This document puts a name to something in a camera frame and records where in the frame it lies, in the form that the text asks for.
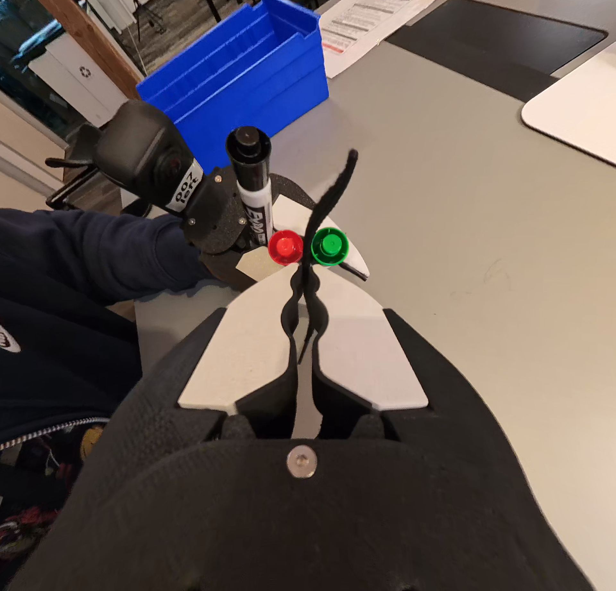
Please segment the white flat board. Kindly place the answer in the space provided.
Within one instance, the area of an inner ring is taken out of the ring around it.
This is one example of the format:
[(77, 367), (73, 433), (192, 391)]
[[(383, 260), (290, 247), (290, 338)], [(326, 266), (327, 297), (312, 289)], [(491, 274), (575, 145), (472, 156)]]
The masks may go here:
[(527, 102), (528, 128), (615, 165), (615, 43)]

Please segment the green dry erase marker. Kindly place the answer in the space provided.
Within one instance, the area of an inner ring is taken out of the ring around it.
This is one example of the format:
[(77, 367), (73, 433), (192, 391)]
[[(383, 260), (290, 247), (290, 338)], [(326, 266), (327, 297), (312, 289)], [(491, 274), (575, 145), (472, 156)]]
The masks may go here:
[(317, 230), (311, 241), (312, 258), (323, 266), (342, 264), (349, 255), (349, 249), (346, 234), (332, 226)]

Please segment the blue plastic bin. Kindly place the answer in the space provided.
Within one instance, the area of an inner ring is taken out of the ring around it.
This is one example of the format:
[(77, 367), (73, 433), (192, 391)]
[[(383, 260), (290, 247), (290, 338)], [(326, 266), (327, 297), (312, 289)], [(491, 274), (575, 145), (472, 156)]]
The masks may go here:
[(227, 135), (273, 137), (329, 97), (320, 16), (290, 0), (242, 5), (138, 83), (204, 172), (230, 164)]

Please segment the wooden post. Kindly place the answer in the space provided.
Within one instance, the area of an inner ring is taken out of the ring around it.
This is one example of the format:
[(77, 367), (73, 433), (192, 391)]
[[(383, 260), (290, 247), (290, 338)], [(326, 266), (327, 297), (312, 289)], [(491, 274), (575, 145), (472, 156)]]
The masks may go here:
[(73, 0), (38, 0), (129, 99), (140, 96), (137, 70), (121, 55), (104, 32)]

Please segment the person's torso in navy hoodie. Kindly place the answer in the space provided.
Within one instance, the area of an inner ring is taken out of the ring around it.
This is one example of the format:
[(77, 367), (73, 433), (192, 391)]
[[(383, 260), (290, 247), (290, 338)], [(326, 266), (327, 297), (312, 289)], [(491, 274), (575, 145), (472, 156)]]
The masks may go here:
[(1, 300), (1, 586), (47, 534), (95, 441), (142, 377), (134, 323)]

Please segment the black desk mat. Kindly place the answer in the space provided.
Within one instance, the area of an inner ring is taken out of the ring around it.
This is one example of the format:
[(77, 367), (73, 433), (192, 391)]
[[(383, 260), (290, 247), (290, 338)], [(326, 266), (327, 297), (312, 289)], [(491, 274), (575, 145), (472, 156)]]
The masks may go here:
[(527, 103), (608, 32), (474, 0), (447, 0), (387, 42)]

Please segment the black dry erase marker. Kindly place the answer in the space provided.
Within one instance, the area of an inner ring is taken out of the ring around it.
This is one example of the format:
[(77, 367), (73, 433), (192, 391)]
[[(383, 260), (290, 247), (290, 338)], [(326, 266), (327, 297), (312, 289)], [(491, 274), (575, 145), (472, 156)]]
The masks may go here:
[(228, 134), (226, 151), (252, 239), (258, 246), (268, 246), (273, 235), (270, 138), (257, 127), (244, 125)]

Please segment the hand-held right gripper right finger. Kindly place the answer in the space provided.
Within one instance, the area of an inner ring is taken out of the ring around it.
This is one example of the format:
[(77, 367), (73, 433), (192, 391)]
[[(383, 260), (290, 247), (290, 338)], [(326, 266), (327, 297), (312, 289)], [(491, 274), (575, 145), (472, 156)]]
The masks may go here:
[(427, 395), (381, 304), (324, 266), (312, 272), (305, 302), (316, 334), (318, 376), (380, 412), (427, 407)]

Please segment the red dry erase marker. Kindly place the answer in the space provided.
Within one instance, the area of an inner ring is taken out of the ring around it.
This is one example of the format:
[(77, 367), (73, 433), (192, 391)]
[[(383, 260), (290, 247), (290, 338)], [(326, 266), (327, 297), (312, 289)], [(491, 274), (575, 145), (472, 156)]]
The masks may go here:
[(293, 230), (279, 230), (273, 233), (267, 250), (274, 263), (282, 266), (294, 264), (303, 257), (303, 238)]

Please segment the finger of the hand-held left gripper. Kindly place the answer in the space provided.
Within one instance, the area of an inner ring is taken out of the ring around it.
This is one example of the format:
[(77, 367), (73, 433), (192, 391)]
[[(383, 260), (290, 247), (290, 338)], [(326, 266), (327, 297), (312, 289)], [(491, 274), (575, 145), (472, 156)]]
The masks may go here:
[[(276, 231), (292, 230), (304, 238), (305, 229), (309, 223), (312, 209), (301, 205), (292, 199), (279, 195), (273, 202), (273, 227)], [(355, 245), (349, 241), (349, 252), (340, 267), (356, 275), (363, 281), (369, 278), (370, 272)]]
[(235, 268), (250, 279), (263, 279), (281, 271), (284, 266), (276, 263), (266, 246), (259, 246), (242, 254)]

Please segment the printed paper sheet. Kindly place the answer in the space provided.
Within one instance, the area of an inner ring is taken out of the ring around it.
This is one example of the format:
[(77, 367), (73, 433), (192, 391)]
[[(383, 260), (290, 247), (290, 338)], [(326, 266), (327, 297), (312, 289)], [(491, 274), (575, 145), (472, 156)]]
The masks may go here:
[(328, 79), (346, 71), (436, 0), (339, 0), (319, 19)]

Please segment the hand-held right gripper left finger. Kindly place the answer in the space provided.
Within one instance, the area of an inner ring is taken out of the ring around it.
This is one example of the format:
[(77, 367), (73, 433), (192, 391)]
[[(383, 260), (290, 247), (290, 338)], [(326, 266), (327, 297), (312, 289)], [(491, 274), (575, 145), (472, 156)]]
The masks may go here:
[(299, 299), (291, 281), (298, 265), (284, 266), (233, 300), (178, 399), (182, 409), (230, 416), (247, 409), (250, 395), (296, 367)]

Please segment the person's left forearm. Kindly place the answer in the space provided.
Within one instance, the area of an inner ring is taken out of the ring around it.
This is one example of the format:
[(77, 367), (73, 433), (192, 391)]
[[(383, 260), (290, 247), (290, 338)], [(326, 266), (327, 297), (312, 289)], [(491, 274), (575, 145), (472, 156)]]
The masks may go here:
[(213, 279), (173, 215), (2, 209), (1, 261), (1, 274), (20, 267), (101, 305), (182, 292)]

